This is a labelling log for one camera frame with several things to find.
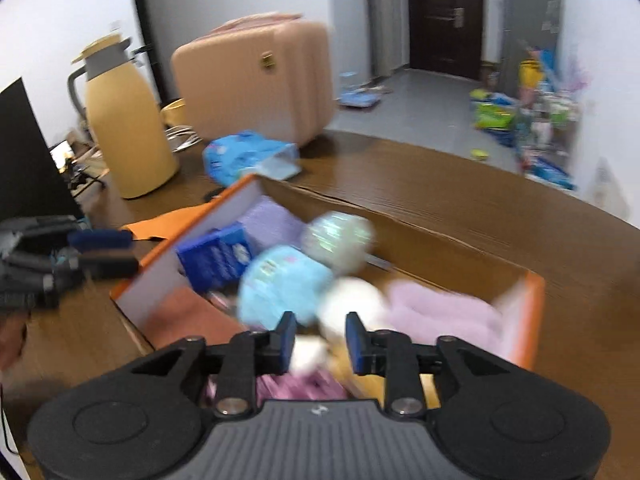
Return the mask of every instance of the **suitcase latch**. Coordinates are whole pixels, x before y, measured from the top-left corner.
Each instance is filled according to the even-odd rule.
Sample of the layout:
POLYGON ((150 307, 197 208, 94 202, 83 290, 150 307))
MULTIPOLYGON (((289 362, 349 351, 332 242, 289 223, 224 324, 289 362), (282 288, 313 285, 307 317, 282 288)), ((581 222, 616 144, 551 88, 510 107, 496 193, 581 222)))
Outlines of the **suitcase latch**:
POLYGON ((273 70, 274 68, 276 68, 275 56, 273 55, 273 52, 271 50, 268 50, 267 52, 262 54, 262 56, 260 57, 260 64, 265 70, 273 70))

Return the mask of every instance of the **yellow thermos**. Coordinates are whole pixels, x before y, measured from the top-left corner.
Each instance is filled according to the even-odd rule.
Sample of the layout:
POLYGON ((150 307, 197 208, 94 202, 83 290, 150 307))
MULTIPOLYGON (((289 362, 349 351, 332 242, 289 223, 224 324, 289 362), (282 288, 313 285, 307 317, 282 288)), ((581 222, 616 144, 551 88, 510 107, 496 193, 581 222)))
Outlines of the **yellow thermos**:
POLYGON ((123 198, 162 186, 178 170, 158 106, 145 79, 130 62, 130 39, 110 34, 87 46, 74 60, 85 65, 67 81, 69 96, 87 120, 123 198), (75 80, 86 73, 86 110, 75 80))

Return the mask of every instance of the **small screen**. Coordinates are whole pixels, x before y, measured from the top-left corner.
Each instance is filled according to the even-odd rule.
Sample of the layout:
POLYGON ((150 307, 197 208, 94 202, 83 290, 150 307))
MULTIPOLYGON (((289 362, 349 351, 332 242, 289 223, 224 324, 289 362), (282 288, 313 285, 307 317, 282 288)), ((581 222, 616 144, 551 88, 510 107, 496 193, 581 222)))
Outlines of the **small screen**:
POLYGON ((63 140, 55 148, 50 150, 53 161, 56 163, 58 171, 65 169, 65 163, 68 158, 76 158, 71 146, 66 140, 63 140))

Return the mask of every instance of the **orange cloth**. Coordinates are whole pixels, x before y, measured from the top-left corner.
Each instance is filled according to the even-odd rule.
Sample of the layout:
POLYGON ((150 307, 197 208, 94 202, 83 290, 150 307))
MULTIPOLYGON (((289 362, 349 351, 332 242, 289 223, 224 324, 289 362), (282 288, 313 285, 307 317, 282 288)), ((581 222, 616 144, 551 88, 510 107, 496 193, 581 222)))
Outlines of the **orange cloth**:
POLYGON ((210 207, 210 204, 183 207, 150 220, 127 224, 122 228, 131 231, 134 240, 149 240, 151 238, 173 239, 207 207, 210 207))
POLYGON ((220 312, 188 286, 181 286, 162 300, 141 332, 158 349, 190 335, 201 335, 207 344, 220 345, 245 330, 239 321, 220 312))

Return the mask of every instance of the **wood grain surface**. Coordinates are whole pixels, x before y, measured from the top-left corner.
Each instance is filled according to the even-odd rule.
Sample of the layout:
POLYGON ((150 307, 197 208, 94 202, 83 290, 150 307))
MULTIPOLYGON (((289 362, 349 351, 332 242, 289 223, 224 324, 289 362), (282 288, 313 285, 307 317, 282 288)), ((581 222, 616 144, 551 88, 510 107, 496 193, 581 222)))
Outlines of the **wood grain surface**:
MULTIPOLYGON (((202 146, 180 154, 180 173, 133 201, 98 186, 82 196, 97 227, 118 227, 196 205, 216 186, 202 146)), ((640 232, 560 192, 478 162, 346 133, 302 150, 294 183, 393 214, 529 267, 546 279, 536 371, 597 402, 612 425, 599 480, 640 477, 640 232)), ((151 242, 139 242, 142 255, 151 242)), ((88 284, 55 314, 35 315, 23 359, 5 376, 5 409, 25 458, 26 423, 56 393, 123 365, 140 348, 108 298, 88 284)), ((35 466, 28 468, 40 478, 35 466)))

